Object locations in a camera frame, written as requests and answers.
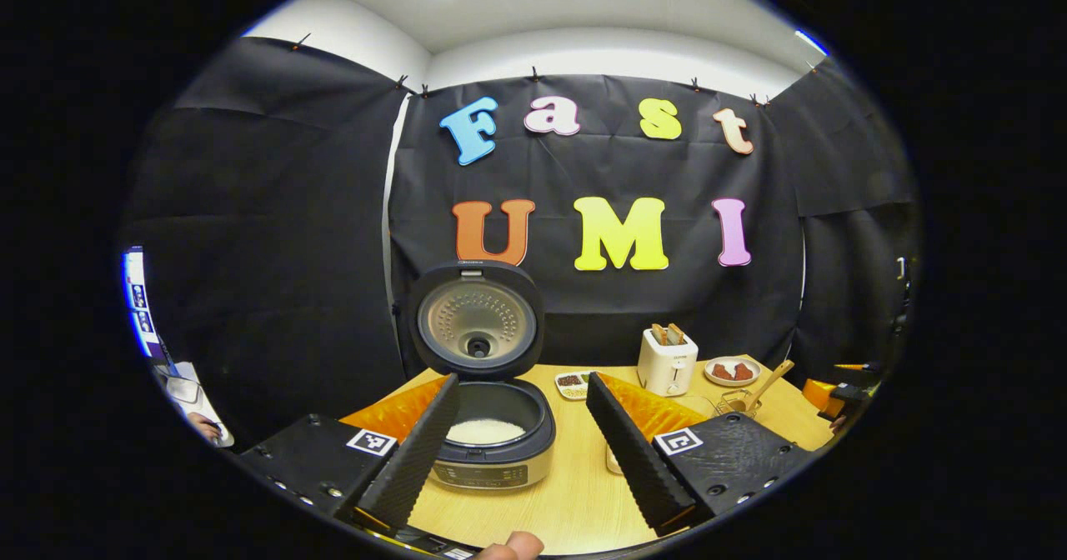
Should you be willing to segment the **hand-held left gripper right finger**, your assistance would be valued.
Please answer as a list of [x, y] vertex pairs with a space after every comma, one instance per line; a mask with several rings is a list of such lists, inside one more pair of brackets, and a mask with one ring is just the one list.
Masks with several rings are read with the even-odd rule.
[[814, 458], [740, 412], [705, 418], [601, 372], [586, 405], [657, 537], [731, 513]]

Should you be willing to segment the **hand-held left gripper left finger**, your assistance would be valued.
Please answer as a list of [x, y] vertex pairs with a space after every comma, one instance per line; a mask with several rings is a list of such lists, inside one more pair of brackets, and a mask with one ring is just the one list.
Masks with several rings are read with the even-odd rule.
[[405, 526], [458, 412], [458, 377], [431, 382], [404, 438], [310, 413], [239, 460], [297, 503], [369, 531]]

